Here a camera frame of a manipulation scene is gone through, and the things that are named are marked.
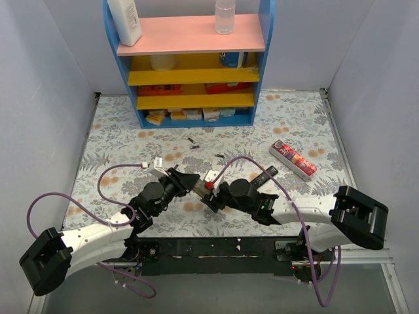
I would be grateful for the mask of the white air conditioner remote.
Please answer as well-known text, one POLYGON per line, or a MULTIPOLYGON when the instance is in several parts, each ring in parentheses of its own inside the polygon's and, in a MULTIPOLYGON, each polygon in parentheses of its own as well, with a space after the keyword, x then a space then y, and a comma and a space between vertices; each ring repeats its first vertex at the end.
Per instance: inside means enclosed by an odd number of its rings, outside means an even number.
POLYGON ((192 188, 192 191, 197 194, 200 198, 204 198, 210 193, 210 190, 206 187, 206 182, 198 179, 194 187, 192 188))

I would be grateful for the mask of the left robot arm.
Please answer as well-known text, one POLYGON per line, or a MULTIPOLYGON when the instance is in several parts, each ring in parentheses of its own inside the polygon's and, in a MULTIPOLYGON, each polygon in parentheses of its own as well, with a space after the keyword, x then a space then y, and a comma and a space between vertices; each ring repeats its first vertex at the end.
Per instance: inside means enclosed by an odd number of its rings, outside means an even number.
POLYGON ((34 295, 52 292, 71 274, 98 262, 135 260, 139 254, 137 235, 149 228, 174 198, 188 194, 199 179, 198 174, 170 168, 111 218, 64 232, 51 227, 35 236, 19 260, 34 295))

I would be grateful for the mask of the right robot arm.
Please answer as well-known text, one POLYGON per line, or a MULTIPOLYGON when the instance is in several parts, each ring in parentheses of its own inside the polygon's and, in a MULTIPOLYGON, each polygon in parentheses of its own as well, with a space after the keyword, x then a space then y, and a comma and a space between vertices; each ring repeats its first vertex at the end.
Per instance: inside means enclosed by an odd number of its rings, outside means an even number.
POLYGON ((297 254, 304 260, 341 245, 376 251, 384 247, 388 208, 351 186, 340 186, 327 196, 294 201, 259 192, 245 179, 218 187, 204 183, 195 192, 213 212, 230 207, 265 226, 304 222, 307 231, 296 244, 297 254))

